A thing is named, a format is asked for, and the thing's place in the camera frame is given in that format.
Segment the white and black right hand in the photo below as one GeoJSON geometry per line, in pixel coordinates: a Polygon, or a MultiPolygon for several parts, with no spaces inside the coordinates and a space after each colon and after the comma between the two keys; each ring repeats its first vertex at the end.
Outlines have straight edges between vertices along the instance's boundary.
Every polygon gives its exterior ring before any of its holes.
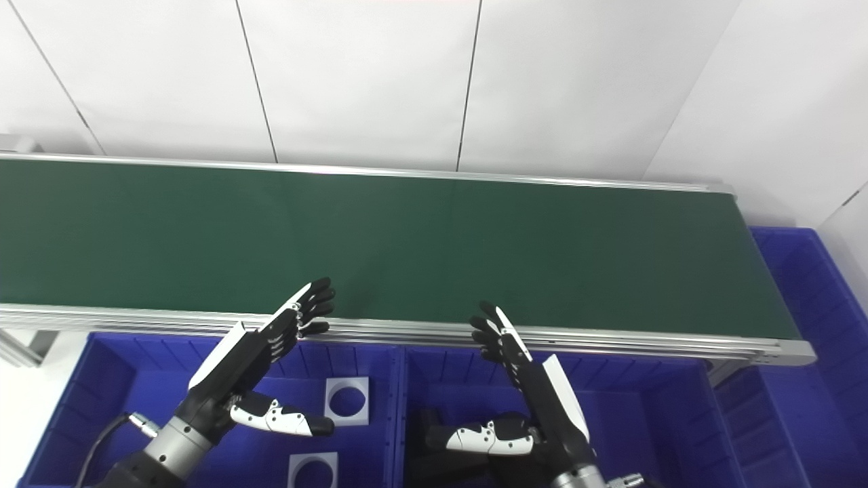
{"type": "Polygon", "coordinates": [[[505,368],[529,416],[509,414],[486,424],[432,426],[426,432],[428,447],[532,461],[549,487],[606,486],[583,409],[557,356],[533,359],[502,308],[490,302],[480,302],[479,307],[483,316],[469,319],[472,339],[483,359],[505,368]]]}

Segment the white and black left hand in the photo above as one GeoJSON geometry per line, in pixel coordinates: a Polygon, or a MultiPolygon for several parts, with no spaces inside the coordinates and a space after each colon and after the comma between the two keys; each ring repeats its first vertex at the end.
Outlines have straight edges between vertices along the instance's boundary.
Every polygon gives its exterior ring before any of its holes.
{"type": "Polygon", "coordinates": [[[213,445],[236,424],[295,436],[332,435],[333,420],[283,405],[255,387],[298,341],[328,331],[323,318],[334,311],[335,294],[323,277],[303,285],[263,324],[236,323],[193,374],[174,416],[213,445]]]}

